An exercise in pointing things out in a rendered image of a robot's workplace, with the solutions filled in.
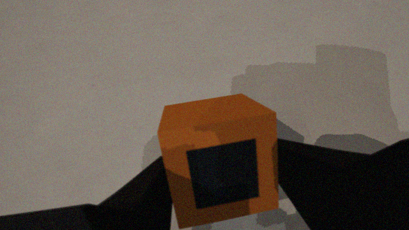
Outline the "brown block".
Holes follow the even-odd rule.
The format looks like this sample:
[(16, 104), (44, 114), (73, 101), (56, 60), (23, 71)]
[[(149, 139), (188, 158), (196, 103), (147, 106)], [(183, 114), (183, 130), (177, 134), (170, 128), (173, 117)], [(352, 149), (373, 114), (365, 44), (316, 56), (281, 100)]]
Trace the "brown block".
[(242, 93), (165, 105), (157, 135), (178, 229), (279, 208), (275, 111)]

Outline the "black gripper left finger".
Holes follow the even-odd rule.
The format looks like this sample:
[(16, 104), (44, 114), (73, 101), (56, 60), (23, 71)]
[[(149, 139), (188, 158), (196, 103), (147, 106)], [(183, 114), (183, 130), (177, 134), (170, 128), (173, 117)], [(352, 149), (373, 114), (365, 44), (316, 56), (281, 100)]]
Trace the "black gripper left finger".
[(170, 230), (172, 197), (163, 156), (98, 205), (0, 216), (0, 230)]

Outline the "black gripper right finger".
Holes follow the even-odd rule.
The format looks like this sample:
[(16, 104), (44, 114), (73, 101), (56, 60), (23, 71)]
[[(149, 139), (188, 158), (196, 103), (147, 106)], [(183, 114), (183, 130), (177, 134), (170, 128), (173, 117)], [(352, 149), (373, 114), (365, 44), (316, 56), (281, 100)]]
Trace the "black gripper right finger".
[(278, 183), (310, 230), (403, 230), (409, 138), (373, 154), (277, 138)]

